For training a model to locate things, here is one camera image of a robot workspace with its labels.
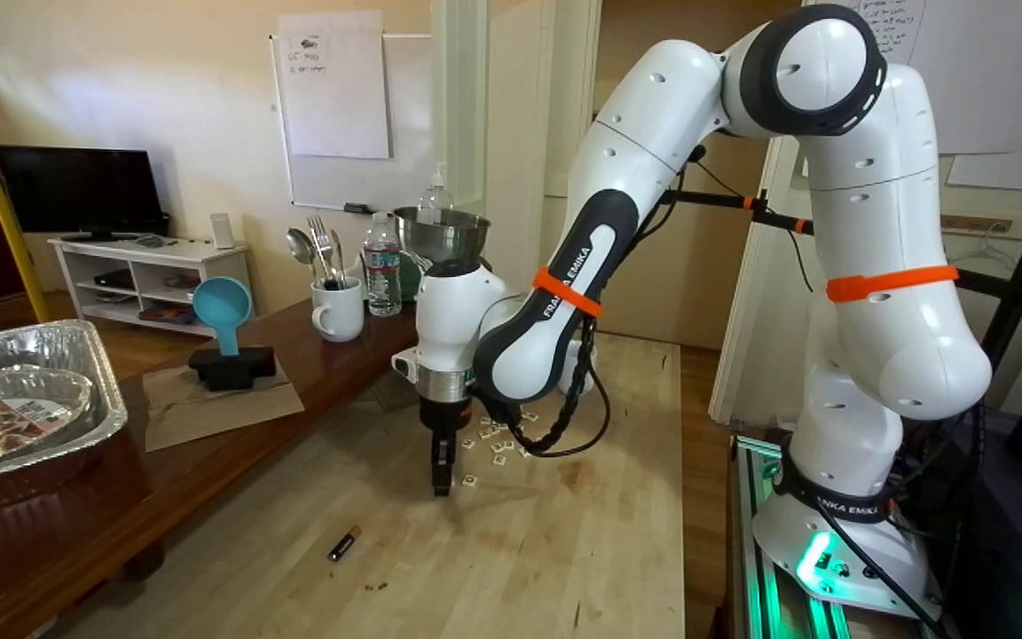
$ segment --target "television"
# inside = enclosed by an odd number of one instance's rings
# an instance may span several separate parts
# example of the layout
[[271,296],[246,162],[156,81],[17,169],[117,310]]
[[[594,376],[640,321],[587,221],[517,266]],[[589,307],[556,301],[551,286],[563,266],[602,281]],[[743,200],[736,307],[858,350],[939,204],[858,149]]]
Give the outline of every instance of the television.
[[89,243],[168,234],[142,149],[0,146],[0,173],[23,232],[70,232]]

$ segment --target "floor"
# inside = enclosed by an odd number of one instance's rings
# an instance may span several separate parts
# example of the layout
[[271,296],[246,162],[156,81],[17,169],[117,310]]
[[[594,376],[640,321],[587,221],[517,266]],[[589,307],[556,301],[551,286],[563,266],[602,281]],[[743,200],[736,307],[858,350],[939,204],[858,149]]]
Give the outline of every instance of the floor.
[[[55,296],[58,316],[66,316],[65,296]],[[0,329],[33,324],[24,297],[0,297]],[[98,324],[117,376],[153,369],[193,337]],[[682,349],[682,463],[684,463],[684,628],[709,637],[726,582],[726,431],[709,423],[709,386],[717,350]]]

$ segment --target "white cup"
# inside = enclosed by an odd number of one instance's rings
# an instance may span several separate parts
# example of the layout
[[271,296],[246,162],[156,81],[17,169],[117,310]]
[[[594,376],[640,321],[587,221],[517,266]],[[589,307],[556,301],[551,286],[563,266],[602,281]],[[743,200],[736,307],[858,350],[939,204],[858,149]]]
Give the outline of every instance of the white cup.
[[367,301],[357,281],[317,281],[309,286],[309,321],[323,342],[354,342],[367,329]]

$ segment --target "green light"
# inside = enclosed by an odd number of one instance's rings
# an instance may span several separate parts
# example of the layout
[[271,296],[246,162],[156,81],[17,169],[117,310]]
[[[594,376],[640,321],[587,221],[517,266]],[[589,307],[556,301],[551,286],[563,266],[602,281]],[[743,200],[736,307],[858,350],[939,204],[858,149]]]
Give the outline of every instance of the green light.
[[807,582],[810,589],[825,593],[827,586],[827,572],[820,572],[816,565],[825,562],[825,553],[834,546],[831,534],[816,534],[799,562],[799,582]]
[[807,610],[810,610],[812,637],[831,637],[827,606],[820,600],[807,595]]

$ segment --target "cabinet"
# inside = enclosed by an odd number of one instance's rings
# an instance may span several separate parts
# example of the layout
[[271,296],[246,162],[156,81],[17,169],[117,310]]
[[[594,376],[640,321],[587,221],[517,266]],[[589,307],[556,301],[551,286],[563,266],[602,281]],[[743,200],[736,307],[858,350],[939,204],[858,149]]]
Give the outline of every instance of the cabinet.
[[179,333],[213,333],[197,321],[193,290],[211,277],[247,283],[246,249],[137,245],[137,243],[50,243],[75,311]]

